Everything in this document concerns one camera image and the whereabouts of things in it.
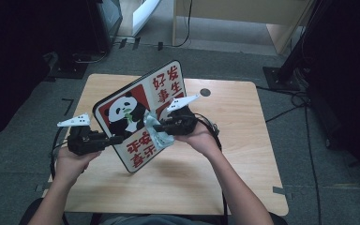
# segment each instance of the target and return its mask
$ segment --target person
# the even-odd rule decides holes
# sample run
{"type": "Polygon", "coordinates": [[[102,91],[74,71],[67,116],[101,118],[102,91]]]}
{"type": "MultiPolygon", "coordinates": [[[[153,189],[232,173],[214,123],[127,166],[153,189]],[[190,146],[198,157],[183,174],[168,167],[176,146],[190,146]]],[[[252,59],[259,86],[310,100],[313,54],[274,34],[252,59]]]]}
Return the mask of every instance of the person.
{"type": "MultiPolygon", "coordinates": [[[[176,136],[175,139],[188,143],[209,160],[236,224],[273,224],[273,220],[262,202],[239,177],[230,162],[219,150],[215,139],[202,123],[199,122],[191,134],[176,136]]],[[[71,187],[76,183],[78,176],[87,168],[89,162],[100,154],[101,152],[97,152],[79,157],[71,153],[66,147],[60,149],[56,164],[56,176],[29,224],[60,224],[71,187]]],[[[151,217],[130,217],[114,224],[194,223],[183,217],[155,215],[151,217]]]]}

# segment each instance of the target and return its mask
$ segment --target cloth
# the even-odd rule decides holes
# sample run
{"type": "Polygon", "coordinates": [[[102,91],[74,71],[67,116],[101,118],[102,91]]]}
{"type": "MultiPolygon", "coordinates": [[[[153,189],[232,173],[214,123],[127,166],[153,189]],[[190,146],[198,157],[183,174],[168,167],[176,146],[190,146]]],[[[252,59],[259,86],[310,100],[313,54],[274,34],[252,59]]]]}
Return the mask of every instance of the cloth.
{"type": "Polygon", "coordinates": [[[150,134],[151,140],[158,151],[171,146],[174,143],[173,135],[169,135],[166,132],[157,132],[153,126],[160,125],[157,120],[157,115],[153,112],[147,112],[144,115],[144,125],[150,134]]]}
{"type": "Polygon", "coordinates": [[[149,216],[131,216],[115,217],[105,220],[100,225],[212,225],[201,221],[192,221],[184,217],[175,217],[171,215],[149,215],[149,216]]]}

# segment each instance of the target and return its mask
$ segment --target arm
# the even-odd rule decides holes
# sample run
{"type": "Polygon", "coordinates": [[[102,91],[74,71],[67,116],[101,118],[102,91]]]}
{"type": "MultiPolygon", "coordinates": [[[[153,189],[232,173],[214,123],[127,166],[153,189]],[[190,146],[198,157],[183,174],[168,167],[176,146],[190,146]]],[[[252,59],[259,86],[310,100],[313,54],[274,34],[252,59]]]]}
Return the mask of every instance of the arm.
{"type": "Polygon", "coordinates": [[[236,224],[273,224],[267,209],[233,169],[204,125],[198,123],[192,134],[177,136],[176,140],[190,144],[212,164],[236,224]]]}
{"type": "Polygon", "coordinates": [[[56,176],[28,224],[61,224],[69,191],[77,181],[78,176],[87,168],[89,162],[98,157],[100,153],[96,152],[79,157],[69,152],[66,147],[60,149],[56,164],[56,176]]]}

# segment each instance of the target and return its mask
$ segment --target panda head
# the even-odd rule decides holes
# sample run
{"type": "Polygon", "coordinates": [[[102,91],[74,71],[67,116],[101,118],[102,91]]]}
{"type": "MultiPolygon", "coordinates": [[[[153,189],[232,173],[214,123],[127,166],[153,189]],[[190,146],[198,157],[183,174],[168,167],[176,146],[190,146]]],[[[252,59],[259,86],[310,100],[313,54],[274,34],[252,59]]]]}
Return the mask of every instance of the panda head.
{"type": "Polygon", "coordinates": [[[110,107],[105,111],[110,123],[121,120],[126,114],[130,114],[137,106],[137,100],[130,92],[127,92],[123,97],[117,99],[110,107]]]}

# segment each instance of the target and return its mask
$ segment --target left hand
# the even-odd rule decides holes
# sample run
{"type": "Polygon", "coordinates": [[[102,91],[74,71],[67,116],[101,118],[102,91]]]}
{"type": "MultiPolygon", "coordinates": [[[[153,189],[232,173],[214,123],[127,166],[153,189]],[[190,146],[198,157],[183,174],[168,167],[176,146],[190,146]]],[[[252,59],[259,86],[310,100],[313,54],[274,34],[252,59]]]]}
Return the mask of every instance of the left hand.
{"type": "Polygon", "coordinates": [[[78,177],[87,169],[89,162],[98,157],[101,152],[78,156],[63,147],[59,150],[54,181],[59,181],[69,188],[77,181],[78,177]]]}

